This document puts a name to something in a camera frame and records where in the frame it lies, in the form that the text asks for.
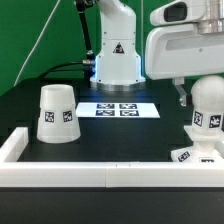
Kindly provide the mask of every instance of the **white cup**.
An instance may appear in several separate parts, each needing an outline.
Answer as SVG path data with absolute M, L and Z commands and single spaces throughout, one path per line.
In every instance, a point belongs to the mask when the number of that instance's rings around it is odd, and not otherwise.
M 80 137 L 72 86 L 47 85 L 41 89 L 37 138 L 46 143 L 66 143 Z

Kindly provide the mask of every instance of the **green wall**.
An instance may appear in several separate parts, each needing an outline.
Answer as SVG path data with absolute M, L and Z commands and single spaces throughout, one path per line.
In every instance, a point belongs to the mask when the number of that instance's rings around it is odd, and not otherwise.
M 57 0 L 0 0 L 0 95 L 13 87 L 15 79 L 34 46 Z M 141 55 L 141 0 L 122 0 L 137 15 L 137 51 Z M 168 0 L 144 0 L 144 46 L 153 28 L 149 15 Z M 86 11 L 94 52 L 100 50 L 100 16 L 98 7 Z M 62 0 L 41 42 L 30 58 L 21 80 L 37 77 L 48 68 L 85 58 L 83 34 L 73 0 Z M 72 76 L 82 77 L 81 72 Z

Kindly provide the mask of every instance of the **black surface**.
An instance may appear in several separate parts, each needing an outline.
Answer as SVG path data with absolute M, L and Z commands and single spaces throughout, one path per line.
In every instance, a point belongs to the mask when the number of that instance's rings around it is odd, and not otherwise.
M 2 139 L 8 129 L 30 128 L 30 144 L 21 161 L 169 161 L 169 152 L 191 144 L 184 124 L 191 123 L 192 107 L 181 107 L 169 81 L 147 82 L 144 90 L 113 93 L 85 87 L 81 80 L 65 82 L 74 87 L 76 102 L 155 103 L 160 119 L 80 118 L 81 137 L 68 144 L 46 144 L 36 138 L 43 82 L 30 79 L 0 98 Z M 191 81 L 186 88 L 190 89 Z
M 41 86 L 58 81 L 25 80 L 0 97 L 0 141 L 28 126 L 31 142 L 20 161 L 169 161 L 169 151 L 191 145 L 183 131 L 192 107 L 183 108 L 170 81 L 114 94 L 74 86 L 77 102 L 155 103 L 160 119 L 80 119 L 81 138 L 69 144 L 36 139 Z M 188 92 L 192 81 L 185 86 Z M 222 224 L 223 188 L 1 188 L 0 223 Z

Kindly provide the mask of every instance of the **cable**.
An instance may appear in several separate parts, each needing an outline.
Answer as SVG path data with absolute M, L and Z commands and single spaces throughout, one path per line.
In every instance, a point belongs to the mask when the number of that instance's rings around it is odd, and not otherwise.
M 73 61 L 73 62 L 68 62 L 68 63 L 64 63 L 60 65 L 55 65 L 54 67 L 49 68 L 46 72 L 39 75 L 38 78 L 43 79 L 47 74 L 51 72 L 59 71 L 59 70 L 56 70 L 58 68 L 63 68 L 63 67 L 71 66 L 71 65 L 82 65 L 82 64 L 83 64 L 82 61 Z
M 39 37 L 38 37 L 36 43 L 34 44 L 32 50 L 30 51 L 30 53 L 29 53 L 29 55 L 27 56 L 25 62 L 23 63 L 23 65 L 22 65 L 22 67 L 21 67 L 21 69 L 20 69 L 20 71 L 19 71 L 19 74 L 17 75 L 17 78 L 16 78 L 16 81 L 15 81 L 15 83 L 14 83 L 14 86 L 16 86 L 16 85 L 18 84 L 19 79 L 21 78 L 22 72 L 24 71 L 24 69 L 25 69 L 25 67 L 26 67 L 26 65 L 27 65 L 27 63 L 28 63 L 28 61 L 29 61 L 29 59 L 31 58 L 33 52 L 36 50 L 36 47 L 37 47 L 37 45 L 39 44 L 41 38 L 43 37 L 44 32 L 45 32 L 45 30 L 46 30 L 48 24 L 50 23 L 51 18 L 53 17 L 53 15 L 54 15 L 56 9 L 58 8 L 58 5 L 60 4 L 60 2 L 61 2 L 61 0 L 58 0 L 57 3 L 55 4 L 55 6 L 54 6 L 54 8 L 53 8 L 53 10 L 52 10 L 52 12 L 51 12 L 51 14 L 50 14 L 50 16 L 48 17 L 48 19 L 47 19 L 47 21 L 46 21 L 46 23 L 45 23 L 45 25 L 44 25 L 44 27 L 43 27 L 43 29 L 42 29 L 42 31 L 41 31 Z

